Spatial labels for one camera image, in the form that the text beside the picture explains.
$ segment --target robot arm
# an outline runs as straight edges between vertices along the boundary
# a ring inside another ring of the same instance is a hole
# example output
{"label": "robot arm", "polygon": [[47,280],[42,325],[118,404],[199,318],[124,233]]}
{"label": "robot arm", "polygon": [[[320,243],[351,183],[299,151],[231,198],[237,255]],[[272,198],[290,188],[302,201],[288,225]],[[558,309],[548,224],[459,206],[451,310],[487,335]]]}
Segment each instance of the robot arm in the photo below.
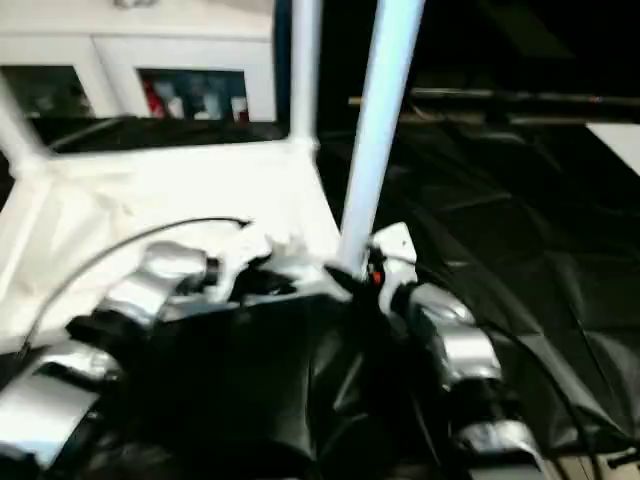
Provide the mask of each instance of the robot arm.
{"label": "robot arm", "polygon": [[550,478],[493,344],[469,309],[439,287],[409,282],[395,289],[391,310],[435,367],[448,406],[447,458],[477,480]]}
{"label": "robot arm", "polygon": [[104,431],[110,399],[168,300],[214,283],[218,273],[219,263],[204,251],[171,242],[149,246],[91,315],[69,323],[69,341],[49,347],[2,391],[2,477],[28,480],[77,468]]}

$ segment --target red object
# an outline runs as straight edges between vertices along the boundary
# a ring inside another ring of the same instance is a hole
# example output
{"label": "red object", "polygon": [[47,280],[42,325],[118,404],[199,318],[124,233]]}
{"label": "red object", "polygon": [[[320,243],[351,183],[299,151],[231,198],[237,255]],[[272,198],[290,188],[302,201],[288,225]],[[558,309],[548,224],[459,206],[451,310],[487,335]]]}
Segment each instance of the red object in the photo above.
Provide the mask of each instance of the red object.
{"label": "red object", "polygon": [[373,284],[376,287],[382,285],[382,274],[380,272],[373,272]]}
{"label": "red object", "polygon": [[151,110],[151,115],[156,118],[164,118],[167,116],[167,112],[164,109],[164,105],[162,104],[162,100],[158,94],[153,90],[151,84],[144,80],[142,82],[142,86],[144,87],[144,94],[147,97],[147,105],[149,105],[149,110]]}

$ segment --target black cloth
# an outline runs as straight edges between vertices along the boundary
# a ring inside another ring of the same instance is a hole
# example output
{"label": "black cloth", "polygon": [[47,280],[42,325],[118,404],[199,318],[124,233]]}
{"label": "black cloth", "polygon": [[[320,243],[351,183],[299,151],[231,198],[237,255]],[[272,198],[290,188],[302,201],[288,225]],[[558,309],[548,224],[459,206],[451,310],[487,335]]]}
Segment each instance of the black cloth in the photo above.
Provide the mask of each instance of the black cloth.
{"label": "black cloth", "polygon": [[[48,143],[61,122],[36,124]],[[124,119],[58,151],[281,138],[273,125]],[[340,221],[353,131],[320,135],[318,169]],[[583,127],[400,127],[376,228],[405,221],[419,261],[479,318],[517,333],[581,407],[599,451],[639,436],[640,178]],[[580,451],[536,367],[496,339],[545,449]]]}

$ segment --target cabinet door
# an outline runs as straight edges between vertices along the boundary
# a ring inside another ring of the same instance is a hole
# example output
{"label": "cabinet door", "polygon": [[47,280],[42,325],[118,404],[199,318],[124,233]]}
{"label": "cabinet door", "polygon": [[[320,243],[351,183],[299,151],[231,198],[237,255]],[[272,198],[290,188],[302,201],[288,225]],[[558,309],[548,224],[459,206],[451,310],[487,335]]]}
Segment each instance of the cabinet door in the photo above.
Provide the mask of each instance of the cabinet door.
{"label": "cabinet door", "polygon": [[27,116],[121,114],[88,36],[1,35],[0,73]]}
{"label": "cabinet door", "polygon": [[95,42],[127,113],[236,122],[276,119],[268,41],[97,37]]}

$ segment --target black cable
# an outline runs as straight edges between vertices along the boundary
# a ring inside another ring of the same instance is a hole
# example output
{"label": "black cable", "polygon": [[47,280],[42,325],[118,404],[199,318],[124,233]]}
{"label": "black cable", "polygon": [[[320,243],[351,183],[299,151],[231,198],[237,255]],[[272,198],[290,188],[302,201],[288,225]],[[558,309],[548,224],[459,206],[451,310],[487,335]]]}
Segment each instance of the black cable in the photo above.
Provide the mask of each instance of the black cable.
{"label": "black cable", "polygon": [[76,130],[75,132],[72,132],[68,135],[64,135],[63,137],[57,138],[56,140],[49,143],[47,147],[56,153],[60,153],[60,150],[64,149],[68,145],[71,145],[75,142],[82,141],[87,137],[90,137],[91,135],[94,135],[96,133],[102,132],[103,130],[111,128],[115,125],[123,123],[128,118],[133,118],[133,117],[124,117],[124,116],[114,117],[114,118],[103,119],[98,123],[92,122],[92,124],[88,127],[82,128],[80,130]]}
{"label": "black cable", "polygon": [[413,409],[413,413],[416,416],[416,421],[418,422],[418,428],[420,429],[420,433],[424,437],[424,441],[431,450],[431,455],[433,455],[433,459],[436,463],[436,467],[440,469],[442,472],[442,462],[440,461],[440,457],[438,456],[438,452],[436,451],[436,446],[433,443],[433,438],[431,438],[431,434],[429,433],[429,429],[424,422],[424,416],[422,415],[422,410],[420,410],[420,405],[418,404],[418,399],[415,395],[411,394],[411,408]]}
{"label": "black cable", "polygon": [[[409,260],[407,258],[402,258],[402,257],[395,257],[395,256],[391,256],[388,257],[390,259],[393,260],[403,260],[404,262],[406,262],[407,264],[413,265],[416,269],[416,273],[422,273],[422,274],[426,274],[428,277],[433,277],[434,275],[434,271],[429,269],[428,267],[421,265],[417,262],[414,262],[412,260]],[[569,398],[569,396],[565,393],[565,391],[562,389],[562,387],[560,386],[560,384],[558,383],[558,380],[556,380],[556,378],[553,376],[553,374],[551,373],[551,371],[549,370],[549,368],[547,367],[547,365],[545,365],[544,361],[526,344],[524,343],[522,340],[520,340],[520,338],[518,338],[517,335],[509,332],[508,330],[506,330],[505,328],[501,327],[500,325],[490,322],[490,321],[486,321],[482,324],[478,324],[479,327],[485,327],[489,330],[494,330],[495,332],[499,333],[500,335],[504,336],[507,340],[509,340],[512,344],[516,345],[518,348],[520,348],[522,351],[526,352],[527,355],[529,355],[529,357],[533,360],[533,362],[536,364],[536,366],[539,368],[539,370],[543,373],[543,375],[545,376],[547,382],[551,385],[552,389],[555,391],[556,395],[558,396],[558,398],[560,399],[561,403],[563,404],[563,407],[565,409],[565,411],[567,412],[567,414],[569,415],[569,417],[571,418],[571,421],[573,423],[573,426],[576,429],[576,432],[578,434],[578,438],[580,439],[580,443],[582,443],[586,455],[589,458],[589,461],[591,463],[591,468],[593,469],[593,475],[594,475],[594,480],[603,480],[604,476],[602,474],[602,468],[600,467],[600,464],[598,463],[598,459],[595,453],[595,449],[593,447],[593,444],[591,443],[591,440],[587,434],[586,428],[584,426],[584,423],[582,422],[582,420],[579,417],[578,414],[578,410],[576,408],[576,406],[571,402],[571,399]]]}
{"label": "black cable", "polygon": [[45,299],[45,301],[40,306],[38,313],[36,314],[33,322],[31,323],[31,327],[29,331],[25,335],[24,341],[20,350],[18,350],[12,360],[12,365],[8,369],[8,376],[6,381],[0,386],[0,389],[7,385],[11,379],[20,371],[22,368],[22,363],[24,359],[31,351],[31,345],[35,336],[38,333],[40,328],[40,324],[42,323],[42,319],[45,314],[49,311],[51,306],[56,302],[56,300],[75,282],[81,275],[84,275],[87,271],[94,268],[100,262],[102,262],[107,257],[113,255],[115,252],[121,250],[122,248],[131,245],[139,240],[150,237],[157,233],[161,233],[167,230],[171,230],[173,228],[181,227],[183,225],[191,225],[194,223],[209,223],[209,222],[231,222],[235,223],[240,227],[246,227],[251,222],[246,220],[241,220],[239,218],[234,217],[195,217],[188,218],[186,220],[180,220],[177,222],[166,223],[164,225],[160,225],[159,227],[150,228],[148,230],[144,230],[140,233],[132,235],[124,240],[119,241],[118,243],[112,245],[111,247],[105,248],[104,250],[96,253],[94,256],[86,260],[82,263],[78,268],[76,268],[73,272],[71,272],[67,278],[60,283]]}

